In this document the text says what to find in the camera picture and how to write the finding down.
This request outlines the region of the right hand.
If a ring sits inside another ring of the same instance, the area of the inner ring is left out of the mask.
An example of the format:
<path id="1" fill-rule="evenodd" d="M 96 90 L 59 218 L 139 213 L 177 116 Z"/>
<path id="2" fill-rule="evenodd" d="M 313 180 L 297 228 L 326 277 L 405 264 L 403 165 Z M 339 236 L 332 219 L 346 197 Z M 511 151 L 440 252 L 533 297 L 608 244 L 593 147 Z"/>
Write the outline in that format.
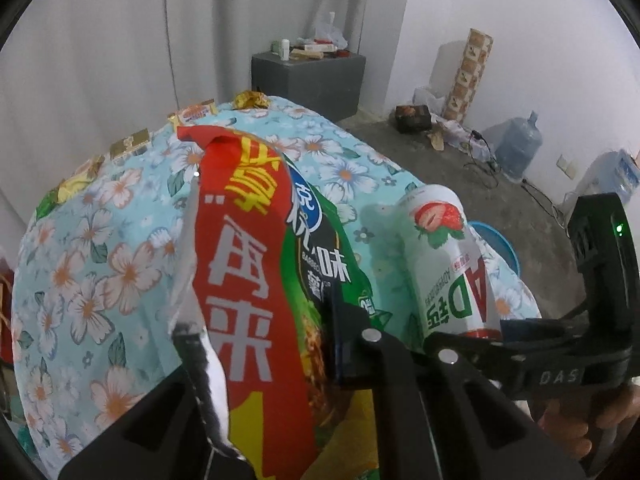
<path id="1" fill-rule="evenodd" d="M 616 443 L 622 443 L 639 418 L 639 386 L 631 384 L 611 401 L 590 424 L 587 417 L 572 416 L 559 400 L 550 400 L 538 426 L 574 460 L 585 458 L 592 450 L 588 438 L 591 427 L 617 429 Z"/>

